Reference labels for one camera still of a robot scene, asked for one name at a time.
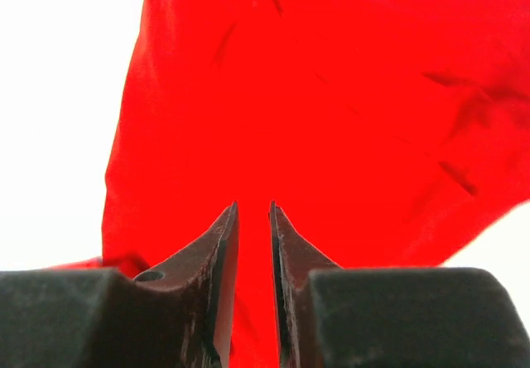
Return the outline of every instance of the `red cloth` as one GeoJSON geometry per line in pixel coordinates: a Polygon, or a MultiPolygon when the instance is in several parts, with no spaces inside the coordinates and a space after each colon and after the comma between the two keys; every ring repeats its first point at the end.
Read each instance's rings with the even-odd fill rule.
{"type": "Polygon", "coordinates": [[[439,264],[530,197],[530,0],[145,0],[104,260],[157,264],[232,200],[232,367],[276,367],[275,199],[347,267],[439,264]]]}

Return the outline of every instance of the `white surface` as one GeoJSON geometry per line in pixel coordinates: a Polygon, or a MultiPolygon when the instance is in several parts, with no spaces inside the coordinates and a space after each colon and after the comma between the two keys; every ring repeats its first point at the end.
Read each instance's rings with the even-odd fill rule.
{"type": "MultiPolygon", "coordinates": [[[[0,269],[100,255],[104,171],[141,6],[0,0],[0,269]]],[[[492,271],[527,327],[529,230],[526,204],[447,263],[492,271]]]]}

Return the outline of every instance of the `red towel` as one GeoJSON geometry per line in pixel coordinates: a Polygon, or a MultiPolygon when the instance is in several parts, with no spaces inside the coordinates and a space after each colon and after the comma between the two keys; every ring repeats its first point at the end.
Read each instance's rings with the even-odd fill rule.
{"type": "Polygon", "coordinates": [[[107,185],[107,263],[239,202],[231,366],[277,367],[272,199],[375,267],[439,264],[530,198],[530,0],[145,0],[107,185]]]}

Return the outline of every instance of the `white background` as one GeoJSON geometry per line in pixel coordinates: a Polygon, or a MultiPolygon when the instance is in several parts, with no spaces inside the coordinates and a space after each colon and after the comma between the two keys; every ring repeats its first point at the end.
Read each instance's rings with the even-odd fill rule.
{"type": "MultiPolygon", "coordinates": [[[[0,269],[101,253],[104,172],[142,0],[0,0],[0,269]]],[[[530,203],[447,265],[482,267],[530,327],[530,203]]]]}

